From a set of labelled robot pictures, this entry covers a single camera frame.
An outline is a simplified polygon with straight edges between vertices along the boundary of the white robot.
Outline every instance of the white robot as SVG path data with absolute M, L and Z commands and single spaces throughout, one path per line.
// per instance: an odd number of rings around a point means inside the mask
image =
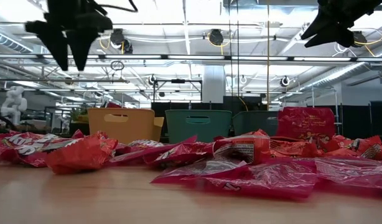
M 27 109 L 27 100 L 22 97 L 24 88 L 21 86 L 12 86 L 6 93 L 6 100 L 2 105 L 2 116 L 8 116 L 12 114 L 13 125 L 18 125 L 21 118 L 21 112 Z

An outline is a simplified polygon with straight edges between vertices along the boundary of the wooden table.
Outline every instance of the wooden table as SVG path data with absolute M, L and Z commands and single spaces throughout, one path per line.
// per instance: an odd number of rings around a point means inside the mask
M 382 223 L 382 200 L 329 193 L 304 203 L 151 185 L 159 173 L 115 167 L 58 176 L 0 165 L 0 224 Z

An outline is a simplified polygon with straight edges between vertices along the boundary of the workbench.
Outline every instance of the workbench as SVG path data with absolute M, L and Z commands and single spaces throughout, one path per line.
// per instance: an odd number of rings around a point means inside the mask
M 382 223 L 382 200 L 313 193 L 305 202 L 152 185 L 158 171 L 112 167 L 76 175 L 0 164 L 0 224 Z

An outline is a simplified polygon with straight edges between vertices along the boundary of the green bin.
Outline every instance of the green bin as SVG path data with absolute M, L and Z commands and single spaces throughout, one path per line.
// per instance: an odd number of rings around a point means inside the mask
M 277 111 L 240 112 L 233 118 L 235 136 L 262 129 L 275 136 L 278 128 Z
M 227 137 L 231 117 L 231 111 L 167 110 L 169 142 L 175 144 L 194 135 L 201 142 L 212 142 L 217 136 Z

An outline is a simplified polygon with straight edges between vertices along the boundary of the yellow bin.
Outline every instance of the yellow bin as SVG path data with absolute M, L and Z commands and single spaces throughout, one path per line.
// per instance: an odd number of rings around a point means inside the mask
M 90 134 L 104 131 L 110 138 L 128 144 L 135 140 L 159 141 L 164 118 L 153 110 L 127 108 L 88 109 Z

